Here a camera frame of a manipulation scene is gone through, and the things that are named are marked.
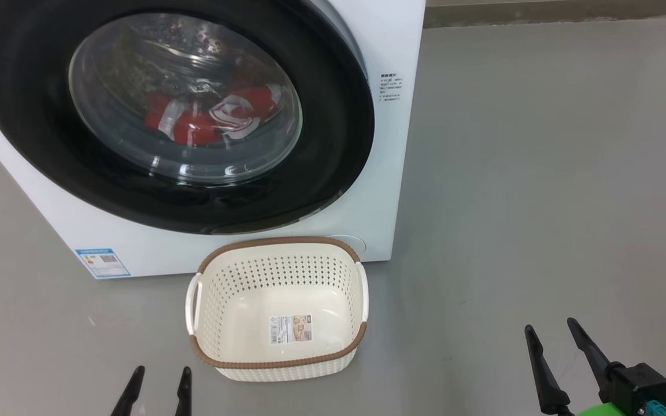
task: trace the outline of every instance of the basket handle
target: basket handle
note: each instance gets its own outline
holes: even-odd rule
[[[187,319],[187,332],[190,335],[194,335],[195,331],[197,330],[199,305],[200,300],[202,299],[202,282],[199,281],[200,277],[202,277],[202,273],[197,273],[194,277],[192,277],[190,286],[187,289],[187,303],[184,305],[185,318]],[[195,300],[195,293],[197,296],[197,304],[195,308],[192,308]]]
[[[356,262],[356,268],[359,271],[359,281],[361,281],[361,321],[366,322],[369,319],[369,284],[367,281],[367,271],[360,261]]]

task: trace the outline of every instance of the white washing machine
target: white washing machine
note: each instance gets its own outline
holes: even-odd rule
[[[97,278],[264,237],[389,260],[424,9],[0,0],[0,161]]]

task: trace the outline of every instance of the white plastic basket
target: white plastic basket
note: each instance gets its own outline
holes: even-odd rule
[[[197,355],[233,380],[327,376],[349,365],[367,331],[367,274],[334,239],[235,243],[201,264],[186,314]]]

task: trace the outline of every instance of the glass window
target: glass window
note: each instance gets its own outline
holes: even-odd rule
[[[148,13],[112,21],[76,50],[71,96],[109,148],[178,182],[249,181],[279,164],[302,129],[283,69],[227,27]]]

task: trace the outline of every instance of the blue and white sticker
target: blue and white sticker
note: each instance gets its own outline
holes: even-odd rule
[[[84,264],[94,277],[128,277],[127,271],[117,255],[111,248],[92,248],[92,250],[76,250]]]

